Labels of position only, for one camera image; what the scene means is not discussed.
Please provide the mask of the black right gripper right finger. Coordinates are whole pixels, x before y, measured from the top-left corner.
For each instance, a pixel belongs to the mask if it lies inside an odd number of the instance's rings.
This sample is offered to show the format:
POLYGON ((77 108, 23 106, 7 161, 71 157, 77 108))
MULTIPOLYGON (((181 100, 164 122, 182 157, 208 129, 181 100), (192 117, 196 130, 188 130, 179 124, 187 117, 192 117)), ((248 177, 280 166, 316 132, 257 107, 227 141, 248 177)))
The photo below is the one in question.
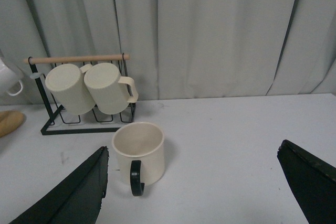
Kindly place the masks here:
POLYGON ((308 223, 335 223, 335 167, 289 140, 277 158, 308 223))

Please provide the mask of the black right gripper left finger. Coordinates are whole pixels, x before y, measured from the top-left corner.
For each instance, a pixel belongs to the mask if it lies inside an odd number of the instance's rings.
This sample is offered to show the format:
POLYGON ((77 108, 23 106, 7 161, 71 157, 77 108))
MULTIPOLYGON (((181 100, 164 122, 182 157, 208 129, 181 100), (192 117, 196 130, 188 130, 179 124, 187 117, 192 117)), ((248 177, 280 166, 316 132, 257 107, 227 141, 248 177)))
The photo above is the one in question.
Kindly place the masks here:
POLYGON ((108 159, 108 148, 99 148, 11 223, 95 223, 106 196, 108 159))

